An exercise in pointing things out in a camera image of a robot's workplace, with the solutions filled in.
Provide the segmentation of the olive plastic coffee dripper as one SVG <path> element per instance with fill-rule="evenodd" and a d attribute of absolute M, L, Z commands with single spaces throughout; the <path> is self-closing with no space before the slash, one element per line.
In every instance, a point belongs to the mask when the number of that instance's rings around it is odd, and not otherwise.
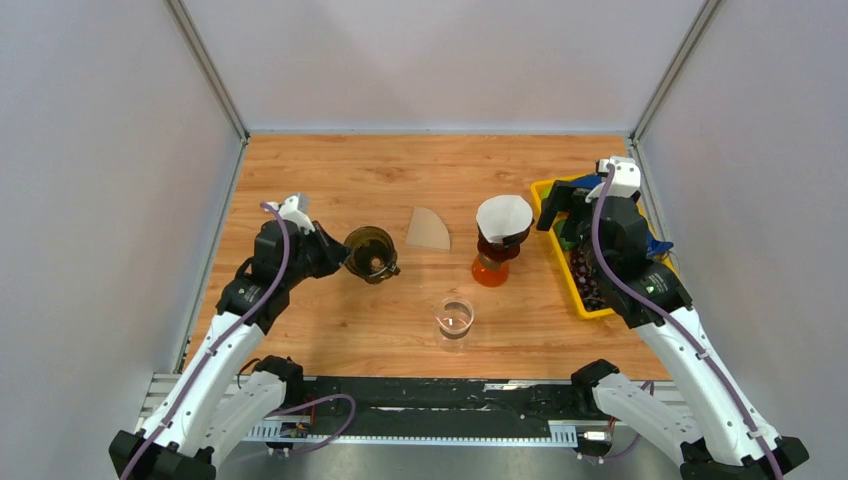
<path fill-rule="evenodd" d="M 357 228 L 346 237 L 344 245 L 350 249 L 345 267 L 368 284 L 379 284 L 401 272 L 394 242 L 382 228 Z"/>

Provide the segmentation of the white paper coffee filter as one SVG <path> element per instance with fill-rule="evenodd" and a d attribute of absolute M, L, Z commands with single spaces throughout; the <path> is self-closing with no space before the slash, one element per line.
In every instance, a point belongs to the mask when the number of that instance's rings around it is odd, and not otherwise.
<path fill-rule="evenodd" d="M 480 234 L 490 244 L 517 245 L 533 224 L 533 209 L 520 195 L 498 195 L 485 200 L 476 213 Z"/>

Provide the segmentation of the brown plastic coffee dripper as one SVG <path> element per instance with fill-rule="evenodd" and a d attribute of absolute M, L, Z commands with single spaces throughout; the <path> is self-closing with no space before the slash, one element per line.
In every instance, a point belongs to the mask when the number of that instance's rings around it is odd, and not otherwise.
<path fill-rule="evenodd" d="M 477 250 L 494 262 L 507 262 L 521 252 L 521 244 L 528 238 L 533 221 L 496 224 L 478 222 Z"/>

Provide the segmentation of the brown paper coffee filter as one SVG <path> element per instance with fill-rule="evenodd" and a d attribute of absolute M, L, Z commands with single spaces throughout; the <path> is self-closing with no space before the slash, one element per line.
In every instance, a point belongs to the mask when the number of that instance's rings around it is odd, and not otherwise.
<path fill-rule="evenodd" d="M 435 212 L 416 206 L 413 208 L 408 224 L 405 244 L 410 247 L 449 252 L 451 237 L 445 223 Z"/>

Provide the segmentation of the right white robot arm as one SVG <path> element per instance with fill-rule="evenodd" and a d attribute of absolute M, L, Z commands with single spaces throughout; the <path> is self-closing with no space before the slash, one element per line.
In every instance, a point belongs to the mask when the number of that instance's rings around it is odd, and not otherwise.
<path fill-rule="evenodd" d="M 690 410 L 680 414 L 597 360 L 573 374 L 577 413 L 625 421 L 685 479 L 781 479 L 809 460 L 804 443 L 761 416 L 715 352 L 691 295 L 662 261 L 670 246 L 654 237 L 637 188 L 586 175 L 534 186 L 533 196 L 538 229 L 653 350 Z"/>

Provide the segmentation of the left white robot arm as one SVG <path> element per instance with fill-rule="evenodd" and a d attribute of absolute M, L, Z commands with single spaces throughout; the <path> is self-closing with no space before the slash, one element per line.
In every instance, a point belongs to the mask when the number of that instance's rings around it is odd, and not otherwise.
<path fill-rule="evenodd" d="M 248 356 L 303 280 L 336 273 L 351 254 L 318 222 L 264 223 L 253 254 L 224 287 L 205 338 L 160 406 L 134 432 L 119 431 L 109 456 L 121 479 L 213 479 L 246 434 L 274 410 L 297 412 L 303 369 L 267 356 L 242 388 L 225 395 Z"/>

